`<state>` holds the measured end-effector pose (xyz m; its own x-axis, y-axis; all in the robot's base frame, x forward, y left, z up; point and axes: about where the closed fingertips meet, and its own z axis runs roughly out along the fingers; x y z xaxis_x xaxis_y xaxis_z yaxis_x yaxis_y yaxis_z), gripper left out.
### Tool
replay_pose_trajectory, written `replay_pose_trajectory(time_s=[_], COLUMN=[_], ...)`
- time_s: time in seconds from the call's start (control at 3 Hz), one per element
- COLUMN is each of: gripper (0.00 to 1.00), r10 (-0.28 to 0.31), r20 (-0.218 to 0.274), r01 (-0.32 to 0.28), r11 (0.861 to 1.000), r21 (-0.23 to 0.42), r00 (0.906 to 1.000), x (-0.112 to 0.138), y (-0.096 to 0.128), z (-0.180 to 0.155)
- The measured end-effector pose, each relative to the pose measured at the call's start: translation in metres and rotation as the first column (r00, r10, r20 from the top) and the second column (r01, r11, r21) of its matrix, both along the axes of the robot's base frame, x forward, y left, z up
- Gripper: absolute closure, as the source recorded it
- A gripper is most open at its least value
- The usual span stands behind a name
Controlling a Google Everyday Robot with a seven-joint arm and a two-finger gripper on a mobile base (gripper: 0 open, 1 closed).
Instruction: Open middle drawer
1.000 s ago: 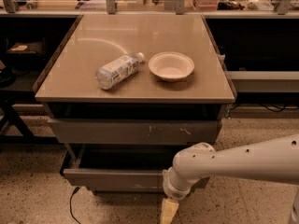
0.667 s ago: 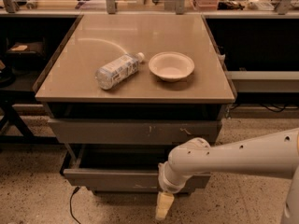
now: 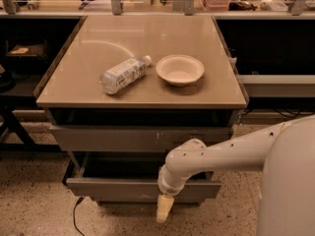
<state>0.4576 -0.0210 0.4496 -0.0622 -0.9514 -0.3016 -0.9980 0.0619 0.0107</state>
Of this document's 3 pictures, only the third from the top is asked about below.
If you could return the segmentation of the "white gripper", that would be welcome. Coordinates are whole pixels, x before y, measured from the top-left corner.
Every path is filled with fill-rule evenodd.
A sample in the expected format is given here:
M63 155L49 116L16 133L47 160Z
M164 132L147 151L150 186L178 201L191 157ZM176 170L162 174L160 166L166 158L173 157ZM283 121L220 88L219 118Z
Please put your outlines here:
M157 197L157 222L166 222L174 204L173 196L183 190L188 179L188 174L171 172L166 165L159 170L157 184L164 195Z

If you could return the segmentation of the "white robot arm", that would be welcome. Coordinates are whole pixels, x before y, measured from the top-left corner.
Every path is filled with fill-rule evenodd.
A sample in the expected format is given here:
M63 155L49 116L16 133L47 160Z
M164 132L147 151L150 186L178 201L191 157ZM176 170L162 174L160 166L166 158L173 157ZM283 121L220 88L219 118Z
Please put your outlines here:
M168 153L158 174L157 221L192 176L261 170L257 236L315 236L315 116L206 146L191 139Z

